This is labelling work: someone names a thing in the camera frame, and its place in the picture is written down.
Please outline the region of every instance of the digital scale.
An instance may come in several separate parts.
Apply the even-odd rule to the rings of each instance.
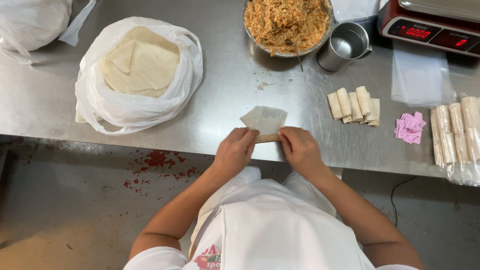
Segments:
[[[384,37],[480,57],[480,0],[390,0],[377,27]]]

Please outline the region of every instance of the metal bowl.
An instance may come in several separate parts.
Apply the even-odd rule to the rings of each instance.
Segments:
[[[247,4],[250,1],[251,0],[246,0],[245,5],[243,6],[243,26],[245,26],[245,11],[247,10]],[[332,3],[330,2],[330,0],[324,0],[324,1],[327,2],[327,8],[328,8],[328,14],[329,14],[327,30],[325,31],[324,36],[315,45],[313,45],[311,48],[306,49],[304,51],[299,51],[299,56],[311,53],[316,48],[320,47],[325,41],[327,41],[328,37],[330,36],[330,32],[332,31],[333,26],[334,26],[333,8],[332,8]],[[245,30],[247,30],[247,34],[252,39],[252,41],[255,42],[255,37],[250,33],[250,30],[246,26],[245,26]],[[257,45],[263,51],[268,52],[268,54],[271,54],[270,50],[267,49],[264,45],[262,45],[262,44],[257,44]],[[291,58],[291,57],[297,57],[297,54],[296,53],[279,53],[279,52],[276,52],[274,54],[274,56],[275,57],[280,57],[280,58]]]

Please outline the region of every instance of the person's left hand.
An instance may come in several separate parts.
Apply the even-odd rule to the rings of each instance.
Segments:
[[[232,130],[220,143],[210,169],[224,181],[239,174],[250,161],[255,147],[255,138],[259,134],[258,130],[250,130],[248,127]]]

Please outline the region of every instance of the hand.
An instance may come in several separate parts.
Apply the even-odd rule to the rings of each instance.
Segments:
[[[232,179],[250,161],[255,147],[255,138],[259,134],[258,130],[250,130],[248,127],[232,130],[220,143],[210,169],[224,181]]]
[[[285,158],[307,180],[318,176],[326,168],[320,156],[317,141],[310,132],[298,127],[282,127],[278,130]]]

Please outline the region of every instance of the electrical cord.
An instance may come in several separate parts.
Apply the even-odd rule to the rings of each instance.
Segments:
[[[417,178],[417,177],[415,176],[415,177],[412,177],[411,179],[408,179],[408,180],[406,180],[406,181],[403,181],[403,182],[401,182],[400,184],[396,185],[396,186],[392,189],[392,193],[390,194],[390,201],[392,202],[393,210],[395,211],[395,227],[396,227],[396,225],[397,225],[397,223],[398,223],[398,216],[397,216],[397,214],[396,214],[395,204],[393,203],[393,193],[395,192],[395,189],[396,189],[398,186],[403,185],[403,184],[405,184],[406,182],[410,182],[410,181],[412,181],[412,180],[415,179],[415,178]]]

